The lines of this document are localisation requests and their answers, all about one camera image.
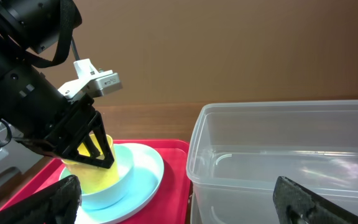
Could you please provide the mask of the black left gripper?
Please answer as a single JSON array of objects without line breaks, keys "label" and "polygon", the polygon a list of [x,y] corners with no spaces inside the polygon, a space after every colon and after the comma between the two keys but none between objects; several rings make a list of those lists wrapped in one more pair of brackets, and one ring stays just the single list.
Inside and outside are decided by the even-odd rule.
[{"label": "black left gripper", "polygon": [[17,142],[44,156],[105,169],[115,158],[93,99],[66,99],[33,67],[0,74],[0,121],[23,133]]}]

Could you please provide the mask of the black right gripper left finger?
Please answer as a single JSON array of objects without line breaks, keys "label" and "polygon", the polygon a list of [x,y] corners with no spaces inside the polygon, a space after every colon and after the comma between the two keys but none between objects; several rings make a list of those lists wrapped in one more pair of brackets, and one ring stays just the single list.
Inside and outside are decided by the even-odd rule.
[{"label": "black right gripper left finger", "polygon": [[74,224],[80,204],[80,181],[69,175],[1,210],[0,224]]}]

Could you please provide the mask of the yellow plastic cup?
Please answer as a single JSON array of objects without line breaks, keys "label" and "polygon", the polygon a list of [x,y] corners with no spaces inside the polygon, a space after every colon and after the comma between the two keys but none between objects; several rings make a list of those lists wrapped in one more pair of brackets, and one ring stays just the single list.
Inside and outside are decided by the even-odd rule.
[{"label": "yellow plastic cup", "polygon": [[[99,143],[97,142],[95,135],[90,134],[90,136],[94,142],[94,145],[99,149],[101,153],[101,155],[97,157],[97,159],[103,160],[104,154],[102,153],[102,150],[99,146]],[[109,169],[62,159],[62,162],[64,163],[70,174],[76,175],[77,178],[79,178],[83,194],[93,194],[95,192],[99,192],[114,185],[116,182],[119,181],[119,173],[116,162],[117,160],[115,159],[116,153],[113,146],[113,140],[112,137],[108,134],[106,135],[106,138],[108,140],[110,151],[114,156],[114,163]],[[82,156],[89,155],[83,143],[81,143],[77,151]]]}]

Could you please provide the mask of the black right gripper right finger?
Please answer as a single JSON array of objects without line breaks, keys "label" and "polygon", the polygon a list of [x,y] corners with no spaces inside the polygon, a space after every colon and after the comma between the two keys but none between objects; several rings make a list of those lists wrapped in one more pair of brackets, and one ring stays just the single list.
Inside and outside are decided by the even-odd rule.
[{"label": "black right gripper right finger", "polygon": [[358,216],[280,176],[273,191],[280,224],[358,224]]}]

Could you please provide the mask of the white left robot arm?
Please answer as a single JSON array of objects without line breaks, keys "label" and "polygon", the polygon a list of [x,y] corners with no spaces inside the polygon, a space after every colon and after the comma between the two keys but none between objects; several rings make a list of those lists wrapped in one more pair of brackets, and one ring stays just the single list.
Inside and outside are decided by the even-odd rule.
[{"label": "white left robot arm", "polygon": [[0,1],[0,122],[37,154],[108,169],[114,155],[93,103],[120,89],[118,74],[89,59],[76,60],[77,79],[60,88],[42,74],[74,51],[81,22],[72,0]]}]

